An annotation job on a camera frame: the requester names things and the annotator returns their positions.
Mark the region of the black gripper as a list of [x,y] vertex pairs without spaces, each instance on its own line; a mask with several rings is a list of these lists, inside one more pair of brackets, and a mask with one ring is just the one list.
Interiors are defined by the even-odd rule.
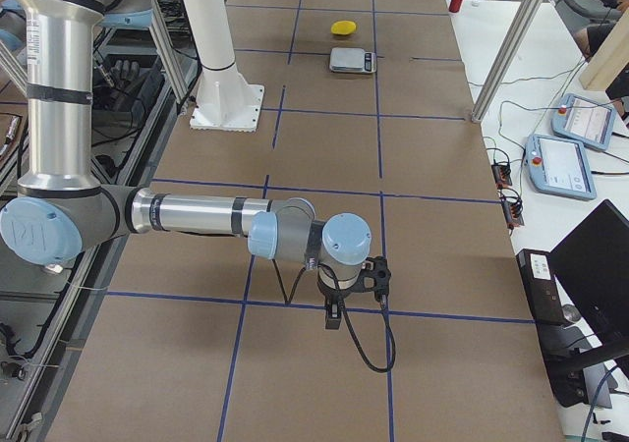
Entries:
[[324,327],[326,330],[339,330],[342,323],[342,311],[339,307],[339,301],[346,299],[352,294],[365,293],[367,289],[362,282],[356,281],[350,287],[343,288],[343,281],[339,283],[337,289],[333,280],[327,275],[319,275],[317,277],[317,286],[319,291],[325,297],[325,319]]

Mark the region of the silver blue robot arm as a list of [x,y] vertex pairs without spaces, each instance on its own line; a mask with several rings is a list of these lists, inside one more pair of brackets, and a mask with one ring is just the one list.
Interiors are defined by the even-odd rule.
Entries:
[[1,211],[1,235],[38,265],[68,261],[129,234],[176,231],[244,237],[252,255],[316,270],[325,325],[347,323],[345,300],[365,290],[371,245],[352,213],[325,221],[300,198],[272,201],[103,186],[91,173],[93,30],[105,17],[147,27],[152,0],[17,0],[27,17],[29,169]]

